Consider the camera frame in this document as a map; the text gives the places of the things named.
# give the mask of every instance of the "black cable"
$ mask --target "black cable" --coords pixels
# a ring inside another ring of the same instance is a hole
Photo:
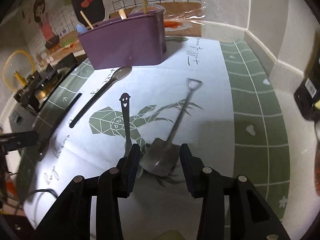
[[[53,189],[36,189],[36,190],[30,191],[30,192],[28,193],[27,197],[26,197],[25,199],[21,200],[21,201],[19,202],[19,204],[16,206],[16,209],[15,209],[13,215],[16,215],[19,206],[22,205],[22,204],[27,200],[28,197],[30,197],[30,196],[32,196],[33,194],[38,193],[38,192],[49,192],[49,193],[51,193],[56,199],[58,198],[57,193],[56,193]]]

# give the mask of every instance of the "screw head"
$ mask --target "screw head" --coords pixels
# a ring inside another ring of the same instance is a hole
[[[81,181],[82,181],[82,176],[80,176],[80,175],[75,176],[75,177],[73,178],[73,181],[76,182],[76,183],[81,182]]]
[[[238,179],[239,179],[239,181],[241,181],[241,182],[246,182],[246,181],[247,181],[247,177],[246,177],[246,176],[243,176],[243,175],[240,175],[240,176],[238,177]]]
[[[110,174],[117,174],[119,172],[119,169],[118,168],[111,168],[110,170],[109,170],[109,173]]]
[[[204,173],[209,174],[209,173],[211,173],[211,172],[212,172],[212,169],[211,169],[211,168],[209,168],[209,167],[204,167],[204,168],[202,169],[202,171],[203,171]]]

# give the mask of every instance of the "cartoon girl sticker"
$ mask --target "cartoon girl sticker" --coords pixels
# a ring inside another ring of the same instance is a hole
[[[50,26],[48,13],[45,11],[45,0],[36,0],[33,5],[33,13],[35,22],[39,24],[42,34],[45,38],[45,47],[51,52],[59,48],[60,38],[59,35],[55,35]]]

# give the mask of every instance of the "purple utensil holder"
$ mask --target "purple utensil holder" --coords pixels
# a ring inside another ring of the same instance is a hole
[[[158,65],[166,52],[163,10],[113,18],[79,34],[94,69]]]

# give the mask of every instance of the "yellow cable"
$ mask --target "yellow cable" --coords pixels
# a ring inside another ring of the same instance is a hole
[[[20,84],[25,87],[27,85],[26,80],[19,74],[18,71],[14,72],[14,76],[19,80]]]
[[[13,89],[8,83],[7,81],[5,80],[5,77],[4,77],[4,74],[5,74],[5,70],[7,68],[7,65],[9,64],[9,61],[12,59],[12,57],[18,53],[22,53],[24,54],[25,56],[27,56],[27,58],[29,59],[30,63],[31,63],[31,72],[34,73],[35,72],[35,65],[33,63],[33,60],[32,60],[32,57],[29,55],[28,52],[22,50],[22,49],[18,49],[16,51],[14,51],[9,57],[8,59],[6,60],[6,62],[4,63],[4,67],[3,67],[3,70],[2,70],[2,79],[5,83],[5,85],[10,89],[12,90],[13,92],[17,92],[16,89]]]

